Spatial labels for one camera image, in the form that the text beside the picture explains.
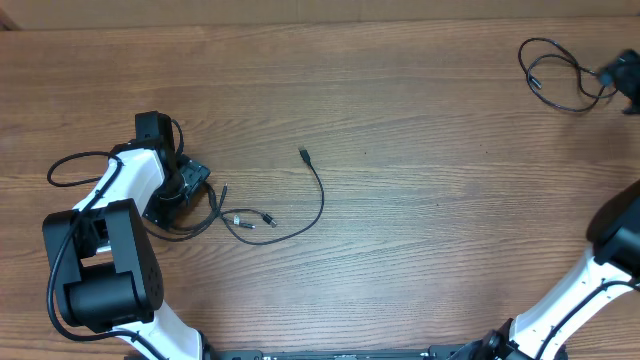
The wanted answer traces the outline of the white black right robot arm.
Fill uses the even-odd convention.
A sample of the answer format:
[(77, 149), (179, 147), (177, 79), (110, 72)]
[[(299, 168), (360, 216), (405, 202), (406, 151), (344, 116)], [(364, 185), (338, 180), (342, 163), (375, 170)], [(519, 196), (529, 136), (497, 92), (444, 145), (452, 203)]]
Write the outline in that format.
[[(630, 101), (626, 115), (639, 113), (639, 54), (623, 51), (598, 71), (580, 65), (557, 42), (546, 39), (558, 51), (541, 55), (526, 65), (518, 62), (532, 93), (545, 104), (562, 111), (588, 112), (602, 99), (621, 93)], [(593, 103), (569, 108), (540, 94), (542, 85), (532, 70), (545, 58), (557, 58), (574, 68), (579, 92)], [(622, 203), (620, 212), (600, 231), (576, 265), (536, 305), (510, 319), (481, 339), (440, 353), (446, 359), (563, 359), (564, 343), (582, 325), (619, 296), (639, 290), (639, 197)]]

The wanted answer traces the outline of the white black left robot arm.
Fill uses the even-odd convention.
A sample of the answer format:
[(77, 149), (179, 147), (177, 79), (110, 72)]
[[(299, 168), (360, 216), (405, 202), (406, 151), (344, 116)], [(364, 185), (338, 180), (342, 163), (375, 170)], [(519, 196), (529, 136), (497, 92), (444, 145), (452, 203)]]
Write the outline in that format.
[(42, 225), (53, 327), (76, 342), (119, 338), (147, 359), (212, 359), (206, 337), (164, 299), (146, 221), (170, 230), (210, 171), (183, 152), (176, 121), (157, 111), (135, 117), (134, 139), (106, 153), (106, 172), (72, 209)]

